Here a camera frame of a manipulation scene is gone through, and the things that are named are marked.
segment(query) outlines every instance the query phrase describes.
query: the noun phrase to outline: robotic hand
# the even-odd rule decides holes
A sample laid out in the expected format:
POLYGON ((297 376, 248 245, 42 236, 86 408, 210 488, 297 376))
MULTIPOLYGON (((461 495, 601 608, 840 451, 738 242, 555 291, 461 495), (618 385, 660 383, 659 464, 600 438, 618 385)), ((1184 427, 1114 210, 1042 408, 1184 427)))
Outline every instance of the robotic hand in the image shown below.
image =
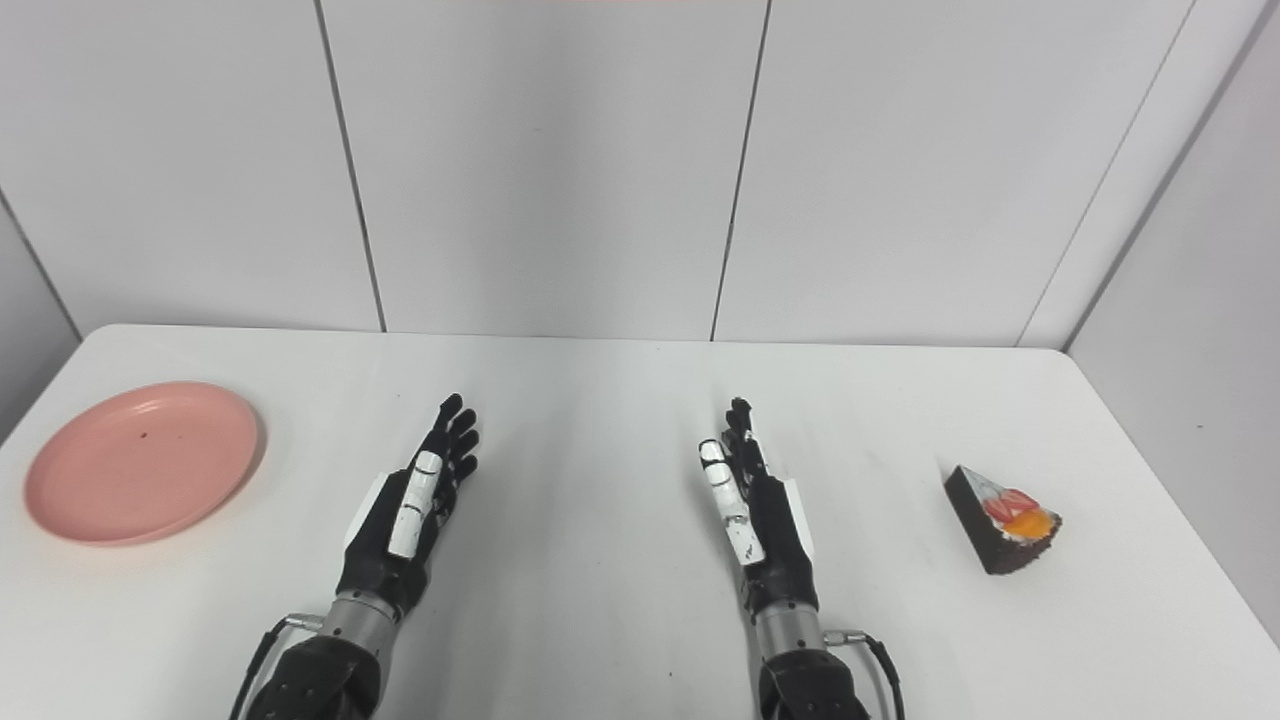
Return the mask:
POLYGON ((751 406, 733 398, 723 443, 699 445, 733 553, 742 568, 742 605, 750 614, 763 665, 764 720, 868 720, 849 667, 827 646, 867 643, 893 689, 902 720, 897 673, 884 646, 860 632, 823 633, 813 562, 792 509, 794 488, 778 480, 751 428, 751 406))
POLYGON ((337 598, 324 618, 289 615, 269 632, 250 664, 232 710, 239 720, 253 676, 284 626, 316 632, 280 655, 248 708, 251 720, 367 720, 387 685, 401 620, 428 584, 426 560, 476 469, 475 410, 462 396, 440 405, 435 425, 410 465, 387 478, 347 546, 337 598))

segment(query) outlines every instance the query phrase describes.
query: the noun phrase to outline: white wall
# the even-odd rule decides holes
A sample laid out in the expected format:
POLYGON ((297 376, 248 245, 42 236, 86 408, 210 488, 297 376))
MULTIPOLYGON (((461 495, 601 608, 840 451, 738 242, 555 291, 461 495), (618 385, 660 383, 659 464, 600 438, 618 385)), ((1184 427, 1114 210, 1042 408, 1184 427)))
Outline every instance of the white wall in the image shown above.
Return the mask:
POLYGON ((0 186, 110 322, 1060 346, 1265 0, 13 0, 0 186), (357 197, 367 211, 366 259, 357 197))
POLYGON ((1277 68, 1272 17, 1070 348, 1275 638, 1277 68))
POLYGON ((1258 5, 774 3, 717 338, 1015 345, 1184 18, 1219 74, 1169 90, 1135 209, 1258 5))
POLYGON ((389 329, 708 337, 764 0, 324 5, 389 329))
POLYGON ((310 3, 3 14, 0 187, 83 332, 378 329, 310 3))
POLYGON ((0 441, 76 345, 70 324, 0 202, 0 441))

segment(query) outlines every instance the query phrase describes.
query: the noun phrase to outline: orange fruit topping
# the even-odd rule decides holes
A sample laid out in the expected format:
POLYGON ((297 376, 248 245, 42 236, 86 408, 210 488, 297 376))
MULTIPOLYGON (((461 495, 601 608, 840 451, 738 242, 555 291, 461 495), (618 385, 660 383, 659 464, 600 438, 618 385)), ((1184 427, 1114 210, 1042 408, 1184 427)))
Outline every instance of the orange fruit topping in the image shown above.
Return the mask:
POLYGON ((1019 514, 1005 523, 1005 532, 1029 539, 1041 539, 1053 532, 1053 519, 1041 507, 1019 514))

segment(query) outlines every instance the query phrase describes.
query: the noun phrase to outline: cake slice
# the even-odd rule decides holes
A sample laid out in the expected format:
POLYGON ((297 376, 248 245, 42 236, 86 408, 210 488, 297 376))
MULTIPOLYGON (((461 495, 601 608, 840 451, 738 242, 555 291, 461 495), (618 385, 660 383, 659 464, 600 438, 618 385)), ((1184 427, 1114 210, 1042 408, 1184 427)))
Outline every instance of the cake slice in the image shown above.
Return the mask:
POLYGON ((1025 568, 1048 550, 1062 518, 1020 489, 956 465, 943 486, 982 566, 992 575, 1025 568))

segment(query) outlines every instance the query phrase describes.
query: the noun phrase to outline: pink plate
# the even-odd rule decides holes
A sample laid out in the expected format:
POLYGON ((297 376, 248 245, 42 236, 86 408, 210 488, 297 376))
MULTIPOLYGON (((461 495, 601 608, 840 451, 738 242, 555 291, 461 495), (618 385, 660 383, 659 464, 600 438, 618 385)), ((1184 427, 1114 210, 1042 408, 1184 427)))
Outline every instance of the pink plate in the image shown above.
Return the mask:
POLYGON ((140 387, 63 425, 27 471, 27 511, 90 544, 163 538, 212 512, 248 474, 253 409, 206 383, 140 387))

